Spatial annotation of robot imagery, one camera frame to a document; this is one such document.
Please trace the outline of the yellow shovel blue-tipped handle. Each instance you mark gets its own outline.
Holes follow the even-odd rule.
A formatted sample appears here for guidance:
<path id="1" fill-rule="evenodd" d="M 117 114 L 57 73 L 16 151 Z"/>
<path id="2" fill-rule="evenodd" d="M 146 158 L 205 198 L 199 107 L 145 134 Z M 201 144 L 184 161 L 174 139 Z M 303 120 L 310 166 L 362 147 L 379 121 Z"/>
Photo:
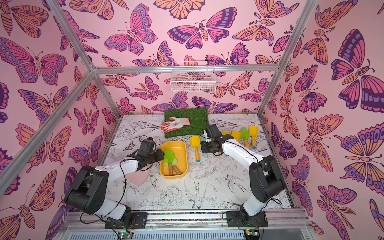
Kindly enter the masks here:
<path id="1" fill-rule="evenodd" d="M 190 144 L 191 147 L 194 148 L 195 150 L 195 157 L 196 157 L 196 162 L 200 162 L 200 154 L 199 154 L 199 146 L 201 144 L 200 137 L 199 136 L 193 136 L 190 137 Z"/>

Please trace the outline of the yellow plastic storage box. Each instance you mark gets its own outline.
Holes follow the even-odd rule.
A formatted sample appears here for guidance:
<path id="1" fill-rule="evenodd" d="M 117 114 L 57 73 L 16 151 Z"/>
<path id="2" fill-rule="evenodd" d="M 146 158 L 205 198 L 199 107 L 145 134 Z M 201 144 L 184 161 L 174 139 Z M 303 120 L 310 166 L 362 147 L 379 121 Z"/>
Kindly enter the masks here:
<path id="1" fill-rule="evenodd" d="M 168 141 L 162 144 L 164 160 L 160 173 L 168 180 L 183 178 L 188 171 L 187 147 L 183 141 Z"/>

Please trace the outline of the pale green trowel wooden handle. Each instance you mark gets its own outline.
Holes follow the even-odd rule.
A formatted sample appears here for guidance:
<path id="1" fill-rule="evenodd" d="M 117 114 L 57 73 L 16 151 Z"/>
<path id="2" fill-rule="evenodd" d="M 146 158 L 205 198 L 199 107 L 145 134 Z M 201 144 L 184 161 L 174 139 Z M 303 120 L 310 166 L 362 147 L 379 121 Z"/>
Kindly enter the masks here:
<path id="1" fill-rule="evenodd" d="M 178 169 L 177 165 L 173 165 L 173 170 L 176 173 L 176 175 L 181 175 L 182 172 Z"/>

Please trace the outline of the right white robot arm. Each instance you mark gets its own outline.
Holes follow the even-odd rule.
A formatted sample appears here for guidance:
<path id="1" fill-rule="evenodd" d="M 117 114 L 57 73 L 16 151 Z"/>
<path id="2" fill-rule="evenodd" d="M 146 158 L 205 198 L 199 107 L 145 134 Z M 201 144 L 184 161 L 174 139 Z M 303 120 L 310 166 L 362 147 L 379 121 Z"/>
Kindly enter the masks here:
<path id="1" fill-rule="evenodd" d="M 242 146 L 231 135 L 203 137 L 204 154 L 228 155 L 249 171 L 251 195 L 240 206 L 239 211 L 227 212 L 229 225 L 266 227 L 265 208 L 286 189 L 283 173 L 277 159 L 271 155 L 262 156 Z"/>

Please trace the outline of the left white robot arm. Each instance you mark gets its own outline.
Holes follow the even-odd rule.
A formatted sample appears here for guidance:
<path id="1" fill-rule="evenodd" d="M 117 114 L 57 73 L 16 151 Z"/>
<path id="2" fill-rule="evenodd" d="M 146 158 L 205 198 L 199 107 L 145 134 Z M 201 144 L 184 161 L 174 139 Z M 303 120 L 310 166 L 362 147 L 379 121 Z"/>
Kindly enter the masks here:
<path id="1" fill-rule="evenodd" d="M 163 159 L 164 153 L 159 149 L 146 154 L 133 153 L 110 165 L 82 167 L 67 191 L 64 202 L 88 215 L 127 222 L 130 219 L 130 207 L 108 198 L 108 185 L 128 174 L 148 169 Z"/>

